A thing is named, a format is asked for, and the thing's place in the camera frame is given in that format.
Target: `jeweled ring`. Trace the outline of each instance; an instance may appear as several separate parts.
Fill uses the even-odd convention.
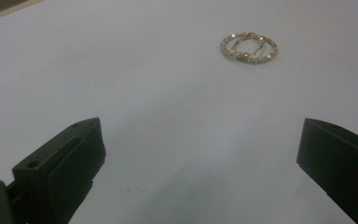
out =
[[[231,47],[231,49],[227,49],[227,44],[234,39],[236,39],[237,41],[234,43],[234,45]],[[255,51],[255,53],[237,52],[236,47],[240,44],[240,42],[249,40],[249,39],[255,39],[260,44],[260,47]],[[256,57],[257,52],[260,51],[261,49],[263,49],[265,47],[266,43],[271,46],[271,52],[266,56]],[[274,59],[278,53],[278,47],[274,43],[274,41],[272,41],[268,37],[258,35],[255,33],[242,33],[242,34],[229,35],[228,37],[223,39],[220,49],[228,57],[236,58],[236,59],[238,59],[242,62],[245,62],[245,63],[266,63],[266,62]]]

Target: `white surface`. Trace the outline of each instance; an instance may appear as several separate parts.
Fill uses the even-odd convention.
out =
[[[273,39],[250,65],[232,33]],[[100,117],[71,223],[353,223],[296,164],[304,118],[358,133],[358,1],[45,0],[0,19],[0,179]]]

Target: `metal ring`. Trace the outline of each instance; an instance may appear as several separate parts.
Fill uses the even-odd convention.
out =
[[[234,39],[237,39],[237,41],[234,43],[231,49],[227,49],[227,44]],[[249,39],[258,40],[260,43],[260,47],[255,51],[255,53],[237,52],[236,47],[240,44],[240,42]],[[271,52],[267,56],[255,57],[257,52],[260,51],[262,48],[264,48],[265,43],[269,44],[272,47]],[[244,63],[266,63],[274,59],[278,53],[278,47],[274,41],[272,41],[268,37],[258,35],[255,33],[242,33],[242,34],[229,35],[228,37],[223,39],[222,44],[220,45],[220,49],[226,56],[230,58],[235,58]]]

